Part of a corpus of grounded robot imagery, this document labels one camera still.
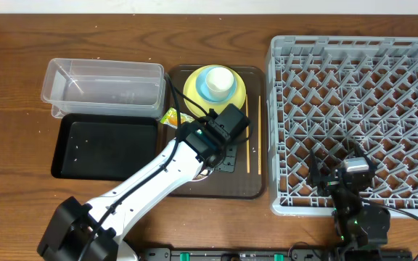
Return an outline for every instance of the clear plastic container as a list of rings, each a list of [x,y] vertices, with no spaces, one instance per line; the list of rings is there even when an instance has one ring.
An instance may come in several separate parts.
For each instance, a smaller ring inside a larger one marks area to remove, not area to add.
[[[41,92],[58,118],[88,113],[158,119],[164,96],[162,65],[60,58],[49,62]]]

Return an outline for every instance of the snack packet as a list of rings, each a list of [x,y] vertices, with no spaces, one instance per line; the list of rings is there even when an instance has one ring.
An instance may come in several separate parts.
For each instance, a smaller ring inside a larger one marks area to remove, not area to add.
[[[194,120],[193,117],[180,112],[181,123],[185,122],[192,122]],[[174,108],[170,108],[164,115],[162,119],[160,119],[160,123],[166,124],[171,126],[172,128],[177,128],[177,110]]]

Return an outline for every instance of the white wall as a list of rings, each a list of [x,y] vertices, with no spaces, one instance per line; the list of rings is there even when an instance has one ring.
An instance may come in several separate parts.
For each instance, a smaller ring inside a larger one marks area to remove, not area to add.
[[[0,13],[418,15],[418,0],[0,0]]]

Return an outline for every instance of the green clip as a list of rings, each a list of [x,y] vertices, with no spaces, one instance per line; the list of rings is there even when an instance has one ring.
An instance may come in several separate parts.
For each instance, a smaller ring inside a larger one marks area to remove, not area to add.
[[[283,261],[283,254],[274,254],[274,261]]]
[[[180,261],[189,261],[189,253],[181,253]]]

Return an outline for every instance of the white plastic crate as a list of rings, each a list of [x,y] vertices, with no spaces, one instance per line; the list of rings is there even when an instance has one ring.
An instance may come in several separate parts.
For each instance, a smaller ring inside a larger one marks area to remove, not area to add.
[[[309,151],[326,172],[360,144],[378,164],[361,196],[418,215],[418,38],[277,36],[266,72],[275,214],[330,215]]]

